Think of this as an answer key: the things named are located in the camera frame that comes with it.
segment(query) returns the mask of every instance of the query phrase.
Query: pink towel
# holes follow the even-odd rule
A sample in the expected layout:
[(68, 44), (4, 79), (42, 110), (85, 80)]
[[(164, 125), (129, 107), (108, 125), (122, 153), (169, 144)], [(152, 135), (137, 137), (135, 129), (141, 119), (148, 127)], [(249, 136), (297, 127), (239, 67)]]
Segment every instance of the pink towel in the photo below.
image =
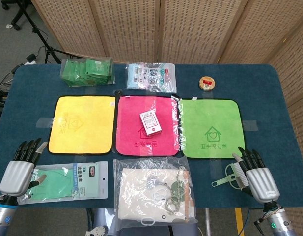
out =
[[(154, 110), (162, 132), (146, 136), (140, 113)], [(128, 156), (173, 156), (178, 152), (177, 103), (166, 97), (121, 97), (117, 110), (116, 150)]]

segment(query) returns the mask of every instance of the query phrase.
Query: tripod stand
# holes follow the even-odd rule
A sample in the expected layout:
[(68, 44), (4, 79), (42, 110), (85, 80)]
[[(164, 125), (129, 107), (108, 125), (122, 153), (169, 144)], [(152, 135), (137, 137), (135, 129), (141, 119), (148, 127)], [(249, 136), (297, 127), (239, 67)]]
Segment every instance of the tripod stand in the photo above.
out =
[(21, 11), (23, 12), (23, 14), (25, 15), (25, 17), (28, 19), (28, 21), (30, 22), (30, 24), (32, 25), (33, 29), (32, 29), (32, 32), (33, 33), (36, 33), (39, 38), (41, 39), (41, 41), (43, 42), (44, 46), (46, 47), (46, 54), (45, 54), (45, 60), (44, 60), (44, 63), (46, 64), (47, 61), (48, 61), (48, 57), (49, 55), (51, 55), (54, 60), (58, 63), (58, 64), (61, 64), (61, 60), (57, 57), (57, 55), (55, 54), (55, 52), (58, 52), (58, 53), (62, 53), (62, 54), (66, 54), (66, 55), (69, 55), (71, 57), (76, 57), (76, 58), (81, 58), (81, 57), (78, 57), (74, 54), (71, 54), (71, 53), (66, 53), (66, 52), (63, 52), (61, 50), (58, 50), (58, 49), (55, 49), (53, 47), (50, 47), (49, 44), (47, 43), (47, 41), (44, 39), (44, 37), (42, 36), (38, 26), (35, 24), (35, 22), (33, 22), (33, 20), (30, 18), (30, 16), (27, 14), (26, 12), (26, 9), (22, 6), (22, 4), (19, 2), (19, 0), (16, 0), (17, 2), (17, 5), (19, 6), (19, 8), (21, 9)]

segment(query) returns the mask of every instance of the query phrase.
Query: green towel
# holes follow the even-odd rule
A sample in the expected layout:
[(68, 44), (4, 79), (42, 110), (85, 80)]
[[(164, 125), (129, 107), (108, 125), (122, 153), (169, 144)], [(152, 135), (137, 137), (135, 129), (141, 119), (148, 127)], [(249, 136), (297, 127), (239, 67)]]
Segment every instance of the green towel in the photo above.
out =
[(238, 105), (231, 100), (181, 100), (184, 155), (190, 158), (232, 158), (245, 148)]
[(73, 171), (68, 169), (38, 171), (38, 177), (47, 175), (46, 179), (38, 186), (27, 191), (32, 200), (57, 199), (72, 195)]

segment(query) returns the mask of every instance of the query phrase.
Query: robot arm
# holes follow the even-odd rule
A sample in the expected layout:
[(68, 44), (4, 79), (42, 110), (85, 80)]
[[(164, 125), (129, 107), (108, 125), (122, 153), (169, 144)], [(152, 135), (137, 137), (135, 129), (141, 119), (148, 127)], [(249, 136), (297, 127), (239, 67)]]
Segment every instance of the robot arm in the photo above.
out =
[(275, 236), (296, 236), (291, 221), (285, 210), (277, 203), (280, 192), (268, 168), (255, 150), (250, 152), (239, 147), (242, 157), (233, 153), (232, 156), (240, 164), (245, 173), (249, 188), (237, 178), (240, 189), (253, 196), (259, 203), (264, 204), (264, 215), (254, 222), (260, 233), (264, 236), (259, 224), (267, 220)]
[(0, 236), (7, 233), (8, 226), (16, 212), (18, 202), (17, 197), (22, 196), (32, 187), (38, 186), (46, 178), (41, 176), (36, 181), (31, 181), (34, 167), (47, 142), (42, 143), (41, 139), (23, 142), (18, 147), (14, 159), (9, 162), (2, 181), (0, 183)]

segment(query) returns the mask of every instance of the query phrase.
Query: gray floor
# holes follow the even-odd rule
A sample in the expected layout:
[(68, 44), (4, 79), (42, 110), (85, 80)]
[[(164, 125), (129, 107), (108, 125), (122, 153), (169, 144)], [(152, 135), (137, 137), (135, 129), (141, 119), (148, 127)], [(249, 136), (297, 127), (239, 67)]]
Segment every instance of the gray floor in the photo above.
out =
[[(19, 21), (20, 31), (13, 28), (6, 29), (15, 16), (18, 7), (11, 5), (8, 11), (1, 8), (0, 5), (0, 81), (16, 65), (26, 62), (26, 57), (34, 53), (37, 55), (38, 49), (43, 45), (38, 36), (32, 33), (32, 28), (24, 16)], [(38, 27), (49, 35), (48, 42), (51, 46), (59, 48), (52, 35), (48, 32), (41, 18), (36, 13), (33, 6), (28, 7), (28, 13), (36, 22)], [(44, 49), (40, 50), (37, 63), (44, 62)], [(243, 220), (247, 216), (247, 209), (243, 210)], [(247, 223), (245, 235), (260, 235), (253, 225), (253, 221), (262, 215), (260, 210), (250, 212), (249, 222)], [(214, 236), (235, 236), (237, 235), (234, 209), (214, 209), (210, 210), (212, 235)], [(197, 210), (198, 225), (205, 235), (205, 217), (204, 210)], [(270, 235), (269, 226), (266, 223), (262, 225), (266, 235)], [(82, 236), (87, 229), (86, 212), (84, 209), (47, 209), (20, 208), (15, 220), (10, 226), (9, 236), (53, 236), (70, 235)]]

